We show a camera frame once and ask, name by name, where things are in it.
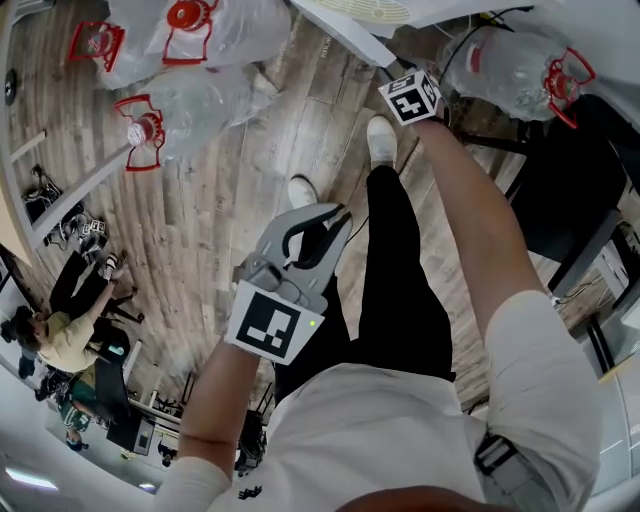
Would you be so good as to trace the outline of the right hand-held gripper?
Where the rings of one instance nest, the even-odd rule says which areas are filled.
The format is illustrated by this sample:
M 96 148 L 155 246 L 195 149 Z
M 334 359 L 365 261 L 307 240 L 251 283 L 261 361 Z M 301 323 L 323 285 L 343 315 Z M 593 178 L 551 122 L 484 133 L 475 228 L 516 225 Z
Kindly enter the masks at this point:
M 443 100 L 438 84 L 424 70 L 384 84 L 378 92 L 400 125 L 423 120 L 443 121 Z

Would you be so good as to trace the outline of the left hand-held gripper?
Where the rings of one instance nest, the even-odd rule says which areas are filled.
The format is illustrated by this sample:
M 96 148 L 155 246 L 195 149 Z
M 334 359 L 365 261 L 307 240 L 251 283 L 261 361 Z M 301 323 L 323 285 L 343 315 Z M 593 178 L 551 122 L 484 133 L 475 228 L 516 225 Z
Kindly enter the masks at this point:
M 249 255 L 234 271 L 237 290 L 227 343 L 280 365 L 293 362 L 324 322 L 328 302 L 322 293 L 352 229 L 352 215 L 344 209 L 343 204 L 317 203 L 269 223 L 256 245 L 260 255 Z M 278 267 L 290 257 L 292 236 L 335 217 L 310 258 L 289 263 L 287 271 Z

